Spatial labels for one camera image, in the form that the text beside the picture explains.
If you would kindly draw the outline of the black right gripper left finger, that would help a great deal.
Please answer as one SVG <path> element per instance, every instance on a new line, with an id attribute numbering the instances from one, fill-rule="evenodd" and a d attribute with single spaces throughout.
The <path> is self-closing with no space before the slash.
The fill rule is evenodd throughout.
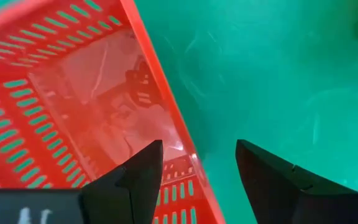
<path id="1" fill-rule="evenodd" d="M 0 189 L 0 224 L 151 224 L 162 162 L 155 140 L 80 189 Z"/>

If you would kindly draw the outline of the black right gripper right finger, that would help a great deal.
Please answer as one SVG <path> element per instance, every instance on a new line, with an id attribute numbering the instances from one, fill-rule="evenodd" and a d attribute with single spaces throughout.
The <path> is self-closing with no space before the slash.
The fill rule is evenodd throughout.
<path id="1" fill-rule="evenodd" d="M 246 140 L 236 162 L 258 224 L 358 224 L 358 192 Z"/>

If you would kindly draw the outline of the red plastic basket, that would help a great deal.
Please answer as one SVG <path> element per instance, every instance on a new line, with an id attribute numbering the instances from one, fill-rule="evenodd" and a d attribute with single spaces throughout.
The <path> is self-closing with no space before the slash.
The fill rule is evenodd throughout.
<path id="1" fill-rule="evenodd" d="M 155 140 L 153 224 L 226 224 L 134 0 L 0 7 L 0 188 L 80 188 Z"/>

